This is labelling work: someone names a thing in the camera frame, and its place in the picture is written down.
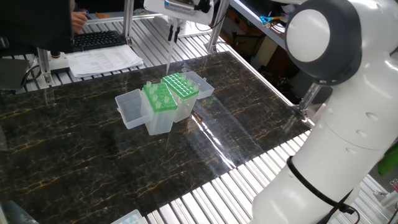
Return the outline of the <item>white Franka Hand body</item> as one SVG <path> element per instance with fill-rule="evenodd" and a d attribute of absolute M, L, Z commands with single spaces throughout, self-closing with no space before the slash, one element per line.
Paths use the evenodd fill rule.
<path fill-rule="evenodd" d="M 144 0 L 144 9 L 183 21 L 208 25 L 213 20 L 214 0 Z"/>

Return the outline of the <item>bare person hand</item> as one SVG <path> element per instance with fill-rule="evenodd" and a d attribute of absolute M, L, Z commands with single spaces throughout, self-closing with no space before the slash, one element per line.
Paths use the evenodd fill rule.
<path fill-rule="evenodd" d="M 86 17 L 86 12 L 71 12 L 72 18 L 72 29 L 74 33 L 79 33 L 85 23 L 88 21 Z"/>

